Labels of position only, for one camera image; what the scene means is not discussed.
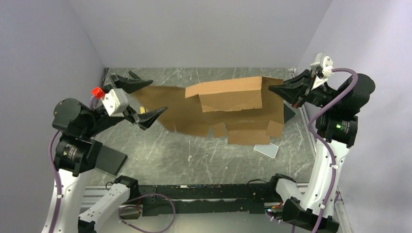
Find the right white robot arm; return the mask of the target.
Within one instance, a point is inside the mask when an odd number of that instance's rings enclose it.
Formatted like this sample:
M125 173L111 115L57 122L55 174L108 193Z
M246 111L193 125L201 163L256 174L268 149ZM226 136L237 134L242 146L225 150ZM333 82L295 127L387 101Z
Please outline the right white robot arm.
M343 164L354 146L358 131L358 113L370 99L376 85L367 75L348 68L334 68L332 73L347 72L349 78L339 88L331 88L318 72L305 70L269 90L293 108L309 103L320 108L308 123L316 138L315 163L305 193L300 193L295 180L276 174L268 196L280 201L279 209L266 209L271 220L290 224L312 233L335 233L339 223L334 219L334 204Z

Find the brown cardboard box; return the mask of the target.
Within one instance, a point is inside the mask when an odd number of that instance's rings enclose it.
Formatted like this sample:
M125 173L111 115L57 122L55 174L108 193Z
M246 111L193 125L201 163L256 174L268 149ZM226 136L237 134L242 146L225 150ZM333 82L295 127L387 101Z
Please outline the brown cardboard box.
M150 85L133 93L147 110L166 107L158 122L171 132L227 137L228 144L269 144L284 128L283 99L269 90L281 79L254 76L186 88Z

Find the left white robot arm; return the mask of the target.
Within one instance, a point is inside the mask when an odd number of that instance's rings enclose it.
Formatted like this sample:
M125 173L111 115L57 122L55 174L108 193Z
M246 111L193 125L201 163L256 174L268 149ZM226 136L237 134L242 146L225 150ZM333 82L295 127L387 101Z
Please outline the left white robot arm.
M108 85L92 90L90 105L74 98L56 105L52 122L56 133L49 145L54 188L43 232L97 233L123 203L138 208L138 201L145 198L138 181L118 175L108 192L81 213L92 170L117 175L127 159L126 154L104 146L94 136L124 120L146 130L165 112L165 108L159 108L138 113L129 105L128 94L151 83L136 74L130 79L113 74Z

